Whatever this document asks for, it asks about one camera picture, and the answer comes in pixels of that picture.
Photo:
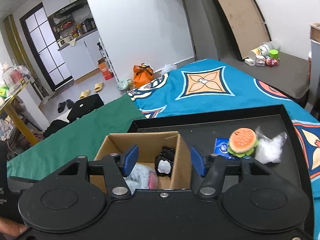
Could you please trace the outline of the person's left hand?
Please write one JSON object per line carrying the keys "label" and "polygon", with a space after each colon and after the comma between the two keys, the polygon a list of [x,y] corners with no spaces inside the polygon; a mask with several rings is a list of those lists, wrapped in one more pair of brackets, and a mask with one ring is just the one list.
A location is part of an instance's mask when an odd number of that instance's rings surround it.
{"label": "person's left hand", "polygon": [[19,224],[6,218],[0,218],[1,239],[15,239],[24,233],[25,230],[27,230],[27,227],[24,224]]}

